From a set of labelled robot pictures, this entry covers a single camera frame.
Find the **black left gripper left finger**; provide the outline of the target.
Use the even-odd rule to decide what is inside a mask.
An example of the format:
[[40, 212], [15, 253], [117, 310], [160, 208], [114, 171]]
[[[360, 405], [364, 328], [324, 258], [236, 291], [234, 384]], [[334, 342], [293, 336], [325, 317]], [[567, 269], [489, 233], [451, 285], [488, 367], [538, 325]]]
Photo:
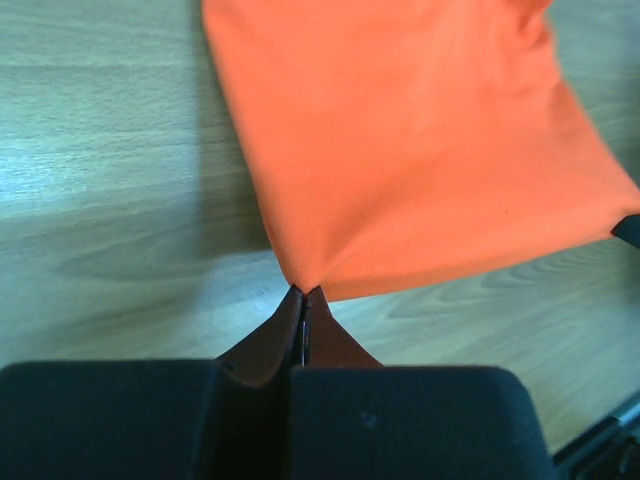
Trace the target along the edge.
[[215, 359], [1, 371], [5, 479], [278, 479], [303, 294]]

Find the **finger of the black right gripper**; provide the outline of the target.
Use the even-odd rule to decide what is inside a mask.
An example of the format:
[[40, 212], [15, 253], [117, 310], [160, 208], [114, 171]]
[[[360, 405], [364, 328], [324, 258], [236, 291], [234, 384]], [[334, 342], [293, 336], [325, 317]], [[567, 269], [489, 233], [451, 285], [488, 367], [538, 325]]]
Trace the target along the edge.
[[640, 249], [640, 215], [626, 216], [612, 229], [611, 233], [614, 237]]

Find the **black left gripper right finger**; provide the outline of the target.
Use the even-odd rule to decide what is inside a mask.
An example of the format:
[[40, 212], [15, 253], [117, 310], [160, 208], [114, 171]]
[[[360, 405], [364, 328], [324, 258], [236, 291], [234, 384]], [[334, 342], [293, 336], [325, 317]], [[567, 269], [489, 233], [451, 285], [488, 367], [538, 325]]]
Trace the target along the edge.
[[292, 479], [552, 479], [532, 399], [495, 366], [379, 365], [312, 290], [291, 373]]

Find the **orange t shirt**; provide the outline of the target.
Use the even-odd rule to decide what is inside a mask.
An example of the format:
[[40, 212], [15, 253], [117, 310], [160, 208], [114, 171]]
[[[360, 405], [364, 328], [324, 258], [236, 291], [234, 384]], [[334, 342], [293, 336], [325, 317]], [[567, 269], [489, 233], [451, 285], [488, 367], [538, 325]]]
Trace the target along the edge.
[[608, 238], [639, 210], [556, 60], [545, 1], [206, 1], [287, 281], [331, 300]]

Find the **aluminium frame rail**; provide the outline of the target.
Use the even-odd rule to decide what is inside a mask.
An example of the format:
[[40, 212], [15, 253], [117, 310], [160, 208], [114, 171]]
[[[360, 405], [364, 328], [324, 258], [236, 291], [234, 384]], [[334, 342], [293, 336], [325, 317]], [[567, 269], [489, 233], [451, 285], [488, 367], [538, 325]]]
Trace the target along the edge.
[[639, 480], [639, 392], [560, 449], [559, 479]]

